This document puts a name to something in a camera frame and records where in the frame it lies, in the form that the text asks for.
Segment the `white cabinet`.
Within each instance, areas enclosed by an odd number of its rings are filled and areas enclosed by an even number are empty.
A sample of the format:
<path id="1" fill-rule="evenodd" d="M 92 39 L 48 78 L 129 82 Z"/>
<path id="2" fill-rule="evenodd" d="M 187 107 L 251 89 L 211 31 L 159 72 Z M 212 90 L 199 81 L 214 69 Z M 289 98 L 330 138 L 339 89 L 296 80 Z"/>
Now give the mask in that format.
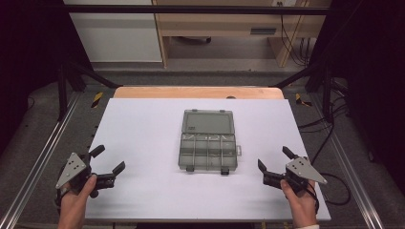
<path id="1" fill-rule="evenodd" d="M 161 62 L 153 13 L 71 13 L 92 63 Z"/>

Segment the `black horizontal frame bar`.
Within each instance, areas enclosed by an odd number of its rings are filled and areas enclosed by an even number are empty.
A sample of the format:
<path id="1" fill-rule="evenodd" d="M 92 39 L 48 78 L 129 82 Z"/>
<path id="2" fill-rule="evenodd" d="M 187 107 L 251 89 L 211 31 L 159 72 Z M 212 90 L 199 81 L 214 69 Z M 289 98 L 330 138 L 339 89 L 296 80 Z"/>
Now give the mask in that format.
<path id="1" fill-rule="evenodd" d="M 283 14 L 328 15 L 329 8 L 239 7 L 239 6 L 144 6 L 144 5 L 64 5 L 67 12 L 83 13 L 196 13 L 196 14 Z"/>

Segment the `person's right hand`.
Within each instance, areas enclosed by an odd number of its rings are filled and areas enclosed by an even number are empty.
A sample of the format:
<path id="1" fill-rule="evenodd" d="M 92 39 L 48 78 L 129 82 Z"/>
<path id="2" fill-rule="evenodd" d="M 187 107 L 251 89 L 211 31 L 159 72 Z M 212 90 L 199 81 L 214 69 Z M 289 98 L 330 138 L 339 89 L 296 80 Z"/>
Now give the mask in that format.
<path id="1" fill-rule="evenodd" d="M 294 229 L 318 224 L 315 213 L 315 199 L 306 191 L 296 195 L 284 179 L 280 181 L 280 185 L 290 206 Z"/>

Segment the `light wooden desk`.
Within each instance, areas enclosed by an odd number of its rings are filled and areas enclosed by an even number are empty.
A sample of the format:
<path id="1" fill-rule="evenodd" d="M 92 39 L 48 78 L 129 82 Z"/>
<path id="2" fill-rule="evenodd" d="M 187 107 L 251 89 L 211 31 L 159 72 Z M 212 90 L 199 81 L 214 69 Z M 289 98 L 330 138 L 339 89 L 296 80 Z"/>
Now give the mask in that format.
<path id="1" fill-rule="evenodd" d="M 152 0 L 155 6 L 244 6 L 327 8 L 331 0 Z M 265 14 L 169 14 L 156 15 L 162 37 L 258 36 L 270 43 L 280 67 L 292 56 L 292 45 L 300 38 L 316 38 L 323 15 Z"/>

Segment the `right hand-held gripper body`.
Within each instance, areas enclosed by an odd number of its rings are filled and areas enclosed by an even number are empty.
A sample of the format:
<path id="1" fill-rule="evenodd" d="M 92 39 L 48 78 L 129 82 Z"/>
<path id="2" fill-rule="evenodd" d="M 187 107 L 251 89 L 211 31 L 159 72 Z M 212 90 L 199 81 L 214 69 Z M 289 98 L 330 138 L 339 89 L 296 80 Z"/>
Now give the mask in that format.
<path id="1" fill-rule="evenodd" d="M 304 191 L 309 181 L 313 180 L 322 184 L 327 184 L 327 180 L 312 167 L 310 162 L 302 156 L 296 156 L 286 165 L 286 171 L 283 174 L 269 172 L 266 166 L 263 166 L 263 183 L 274 188 L 281 188 L 280 181 L 284 179 L 292 188 L 295 194 Z"/>

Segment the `aluminium floor rail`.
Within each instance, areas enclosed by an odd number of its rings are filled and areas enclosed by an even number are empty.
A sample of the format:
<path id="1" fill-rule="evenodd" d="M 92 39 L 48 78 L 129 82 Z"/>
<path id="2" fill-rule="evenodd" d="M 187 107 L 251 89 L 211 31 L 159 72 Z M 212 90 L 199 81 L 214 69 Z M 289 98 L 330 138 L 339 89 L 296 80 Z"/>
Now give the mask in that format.
<path id="1" fill-rule="evenodd" d="M 373 203 L 366 192 L 359 176 L 350 163 L 343 146 L 334 131 L 329 131 L 332 149 L 342 169 L 346 181 L 352 191 L 352 196 L 369 229 L 384 229 L 384 225 Z"/>
<path id="2" fill-rule="evenodd" d="M 27 175 L 22 187 L 17 193 L 13 203 L 5 213 L 5 215 L 0 218 L 0 229 L 13 229 L 16 225 L 19 217 L 21 216 L 27 202 L 29 201 L 32 192 L 38 183 L 45 167 L 51 158 L 54 149 L 64 133 L 66 126 L 68 125 L 73 112 L 75 111 L 77 102 L 81 97 L 81 93 L 72 93 L 72 97 L 68 103 L 68 108 L 66 113 L 62 118 L 56 122 L 53 131 L 46 141 L 46 144 L 41 150 L 36 162 L 33 164 L 29 174 Z"/>

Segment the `grey transparent compartment box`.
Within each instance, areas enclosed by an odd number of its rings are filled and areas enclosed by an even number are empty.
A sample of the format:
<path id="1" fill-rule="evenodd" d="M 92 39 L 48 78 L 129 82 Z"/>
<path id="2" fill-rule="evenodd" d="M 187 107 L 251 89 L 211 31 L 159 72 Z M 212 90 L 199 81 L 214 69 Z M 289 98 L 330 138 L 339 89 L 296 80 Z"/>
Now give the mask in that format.
<path id="1" fill-rule="evenodd" d="M 231 111 L 184 111 L 178 160 L 182 170 L 219 171 L 229 175 L 238 167 L 238 155 Z"/>

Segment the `black metal stand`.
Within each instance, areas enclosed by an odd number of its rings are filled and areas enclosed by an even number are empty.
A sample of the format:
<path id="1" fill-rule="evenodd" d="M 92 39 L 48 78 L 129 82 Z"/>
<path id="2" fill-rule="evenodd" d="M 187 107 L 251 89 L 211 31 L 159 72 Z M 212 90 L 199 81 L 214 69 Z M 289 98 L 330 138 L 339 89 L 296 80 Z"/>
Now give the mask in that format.
<path id="1" fill-rule="evenodd" d="M 327 63 L 315 62 L 300 72 L 295 73 L 293 76 L 272 85 L 272 88 L 284 89 L 287 85 L 304 76 L 309 77 L 305 85 L 305 89 L 308 93 L 315 93 L 319 88 L 322 88 L 322 115 L 328 122 L 332 122 L 330 108 L 331 75 Z"/>
<path id="2" fill-rule="evenodd" d="M 87 75 L 110 89 L 119 88 L 117 83 L 114 83 L 95 73 L 93 70 L 85 68 L 75 62 L 66 62 L 62 64 L 57 72 L 59 99 L 58 120 L 62 120 L 68 112 L 67 84 L 70 84 L 75 92 L 83 92 L 86 89 L 86 84 L 82 79 L 82 75 Z"/>

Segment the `person's left hand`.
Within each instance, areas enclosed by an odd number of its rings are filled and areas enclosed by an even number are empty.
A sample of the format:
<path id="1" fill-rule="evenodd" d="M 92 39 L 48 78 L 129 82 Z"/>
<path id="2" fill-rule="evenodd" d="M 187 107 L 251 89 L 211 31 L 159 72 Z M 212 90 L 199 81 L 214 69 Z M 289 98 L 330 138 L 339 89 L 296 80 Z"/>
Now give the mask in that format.
<path id="1" fill-rule="evenodd" d="M 76 194 L 71 184 L 63 185 L 66 191 L 61 199 L 61 208 L 57 229 L 82 229 L 85 221 L 87 200 L 96 186 L 96 175 L 88 178 L 82 190 Z"/>

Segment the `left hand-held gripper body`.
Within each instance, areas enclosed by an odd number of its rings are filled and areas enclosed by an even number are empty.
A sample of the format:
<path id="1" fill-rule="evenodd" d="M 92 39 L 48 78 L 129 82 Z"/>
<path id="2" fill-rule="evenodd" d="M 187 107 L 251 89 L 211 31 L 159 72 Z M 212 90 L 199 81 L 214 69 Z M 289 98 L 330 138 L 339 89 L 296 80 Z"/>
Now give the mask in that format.
<path id="1" fill-rule="evenodd" d="M 89 154 L 85 155 L 71 153 L 66 164 L 62 167 L 58 181 L 55 184 L 55 188 L 61 192 L 62 186 L 69 183 L 74 192 L 81 192 L 85 183 L 93 174 L 92 167 L 90 165 L 91 159 L 97 157 L 98 155 L 99 152 L 90 152 Z M 98 196 L 98 191 L 101 189 L 113 188 L 115 186 L 115 180 L 115 172 L 97 175 L 96 187 L 92 191 L 91 197 L 96 198 Z"/>

